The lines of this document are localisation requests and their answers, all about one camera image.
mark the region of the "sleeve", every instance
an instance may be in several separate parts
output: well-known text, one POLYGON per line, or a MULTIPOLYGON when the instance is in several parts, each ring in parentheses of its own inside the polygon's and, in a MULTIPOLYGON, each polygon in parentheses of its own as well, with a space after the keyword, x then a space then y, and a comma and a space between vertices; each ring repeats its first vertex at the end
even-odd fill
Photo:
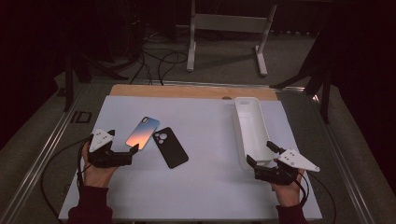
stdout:
POLYGON ((113 210, 107 207, 108 189, 84 186, 78 206, 69 210, 68 224, 110 224, 113 210))
POLYGON ((307 224, 303 213, 303 206, 299 203, 291 207, 277 206, 279 224, 307 224))

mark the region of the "hand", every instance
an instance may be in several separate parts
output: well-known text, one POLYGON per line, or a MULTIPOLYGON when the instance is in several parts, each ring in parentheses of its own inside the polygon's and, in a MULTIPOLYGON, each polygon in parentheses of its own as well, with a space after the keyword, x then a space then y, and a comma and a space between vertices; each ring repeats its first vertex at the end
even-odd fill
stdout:
POLYGON ((110 182, 111 176, 118 167, 110 168, 97 168, 88 162, 88 148, 90 147, 90 142, 86 142, 82 149, 82 157, 84 158, 84 185, 97 187, 97 188, 107 188, 110 182))
MULTIPOLYGON (((299 170, 300 175, 297 175, 297 181, 301 183, 304 170, 299 170)), ((300 203, 300 187, 296 183, 291 183, 287 186, 281 186, 271 183, 273 191, 276 193, 276 198, 282 207, 291 207, 300 203)))

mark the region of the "phone case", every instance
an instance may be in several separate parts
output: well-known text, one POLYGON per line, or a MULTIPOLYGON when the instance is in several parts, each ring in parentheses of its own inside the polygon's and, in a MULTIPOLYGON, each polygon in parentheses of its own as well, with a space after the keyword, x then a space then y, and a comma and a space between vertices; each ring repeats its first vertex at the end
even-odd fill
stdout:
POLYGON ((134 147, 136 144, 139 144, 139 149, 143 149, 159 125, 160 122, 156 119, 149 117, 142 118, 126 141, 126 145, 134 147))
POLYGON ((164 128, 152 136, 169 168, 173 169, 189 160, 189 156, 171 128, 164 128))

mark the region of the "black phone case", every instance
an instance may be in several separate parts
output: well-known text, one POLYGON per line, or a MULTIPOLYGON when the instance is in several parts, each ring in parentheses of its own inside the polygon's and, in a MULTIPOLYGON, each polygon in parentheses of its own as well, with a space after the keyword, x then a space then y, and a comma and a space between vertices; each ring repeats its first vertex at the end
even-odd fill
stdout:
POLYGON ((189 160, 184 148, 178 142, 174 132, 171 128, 167 127, 152 135, 155 144, 163 154, 163 158, 169 168, 175 168, 180 164, 189 160))

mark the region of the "white plastic container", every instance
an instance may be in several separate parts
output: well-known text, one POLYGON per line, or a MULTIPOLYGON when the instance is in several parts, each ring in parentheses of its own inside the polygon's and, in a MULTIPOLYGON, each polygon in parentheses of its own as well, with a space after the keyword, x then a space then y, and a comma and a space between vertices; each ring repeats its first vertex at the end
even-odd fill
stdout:
POLYGON ((270 139, 265 127, 262 107, 257 98, 235 98, 233 125, 242 169, 252 170, 247 163, 247 155, 263 166, 274 159, 275 153, 266 146, 270 139))

